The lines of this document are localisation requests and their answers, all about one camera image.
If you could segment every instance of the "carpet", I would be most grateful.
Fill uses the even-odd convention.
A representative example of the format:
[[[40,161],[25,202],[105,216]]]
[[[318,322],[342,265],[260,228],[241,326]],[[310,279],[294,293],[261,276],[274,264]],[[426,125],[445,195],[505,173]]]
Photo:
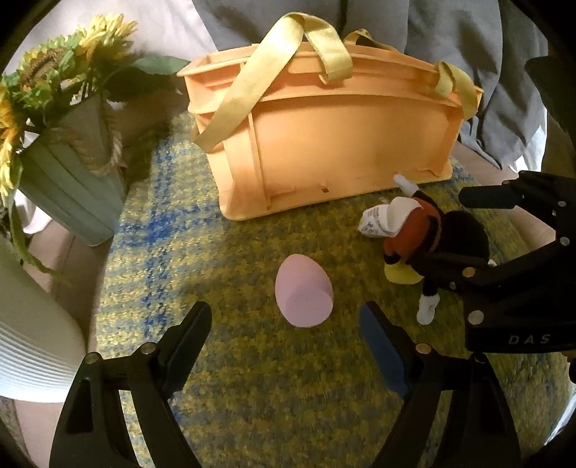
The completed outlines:
[[[361,236],[364,209],[397,191],[229,221],[218,207],[206,156],[190,140],[187,114],[169,131],[131,148],[151,159],[132,184],[106,266],[96,315],[97,350],[132,353],[178,324],[197,300],[213,310],[213,329],[173,414],[205,468],[370,466],[401,408],[384,388],[358,330],[360,306],[374,300],[415,342],[465,357],[461,301],[441,292],[433,324],[416,322],[420,286],[390,284],[381,242]],[[458,165],[450,181],[423,190],[444,210],[458,207],[474,181]],[[526,252],[502,213],[475,210],[501,263]],[[330,318],[312,329],[289,325],[277,309],[274,279],[290,254],[308,255],[334,286]],[[566,407],[571,386],[558,354],[491,355],[525,455],[540,448]],[[431,464],[448,411],[444,392],[421,466]],[[123,393],[140,463],[153,466],[134,407]]]
[[[3,422],[8,429],[8,432],[12,435],[20,450],[28,456],[28,450],[26,449],[26,444],[24,443],[24,436],[22,435],[22,429],[20,428],[20,422],[18,420],[18,414],[16,413],[16,405],[14,400],[10,398],[0,397],[0,422]]]

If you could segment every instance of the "yellow bag handle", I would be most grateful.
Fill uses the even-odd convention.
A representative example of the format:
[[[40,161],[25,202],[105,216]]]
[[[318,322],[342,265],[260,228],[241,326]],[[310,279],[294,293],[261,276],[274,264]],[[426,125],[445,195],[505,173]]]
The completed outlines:
[[[344,38],[343,41],[344,44],[356,44],[356,42],[360,37],[368,39],[372,47],[377,47],[379,49],[389,50],[392,52],[398,52],[398,50],[393,48],[392,46],[387,46],[386,44],[382,44],[381,42],[375,41],[366,29],[357,29],[356,31],[352,31]]]
[[[366,29],[352,31],[344,38],[344,44],[356,44],[360,37],[370,41],[372,47],[398,52],[397,49],[375,41]],[[476,88],[471,78],[456,65],[446,62],[437,62],[434,68],[439,72],[440,78],[435,87],[435,91],[442,97],[448,98],[455,89],[464,113],[464,120],[474,117],[478,112],[478,98]]]
[[[440,74],[434,90],[444,98],[448,98],[455,90],[462,104],[464,120],[474,117],[478,112],[479,102],[472,78],[451,63],[440,61],[434,65],[434,68]]]
[[[352,57],[330,23],[305,13],[288,13],[246,61],[204,132],[195,137],[198,146],[208,152],[230,136],[296,53],[302,35],[324,64],[323,83],[352,76]]]

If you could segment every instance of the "plush toy's white shoe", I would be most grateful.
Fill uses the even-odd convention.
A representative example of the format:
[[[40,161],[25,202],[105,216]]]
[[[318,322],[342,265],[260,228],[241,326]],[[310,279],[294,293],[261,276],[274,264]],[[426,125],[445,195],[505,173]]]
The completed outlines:
[[[402,193],[407,197],[411,197],[418,191],[418,186],[414,182],[410,182],[402,174],[394,176],[394,183],[401,189]]]
[[[432,323],[432,320],[434,320],[434,314],[436,313],[436,306],[439,302],[440,296],[438,294],[434,296],[421,295],[418,314],[416,315],[418,323],[421,325],[429,325]]]

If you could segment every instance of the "white pot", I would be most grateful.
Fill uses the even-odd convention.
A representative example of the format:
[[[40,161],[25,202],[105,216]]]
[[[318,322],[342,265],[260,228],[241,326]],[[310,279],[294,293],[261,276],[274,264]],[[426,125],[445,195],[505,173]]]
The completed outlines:
[[[63,402],[84,354],[78,324],[0,239],[0,395]]]

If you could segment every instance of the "stuffed animal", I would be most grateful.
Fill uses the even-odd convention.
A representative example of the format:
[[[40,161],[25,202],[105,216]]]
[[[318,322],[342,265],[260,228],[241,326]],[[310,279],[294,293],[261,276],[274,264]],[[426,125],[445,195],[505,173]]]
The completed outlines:
[[[394,182],[404,197],[364,211],[358,230],[370,237],[384,237],[385,273],[388,280],[415,284],[422,277],[405,261],[418,249],[468,255],[491,262],[484,226],[470,213],[444,213],[432,198],[401,174]],[[422,325],[434,320],[440,301],[438,286],[424,278],[416,319]]]

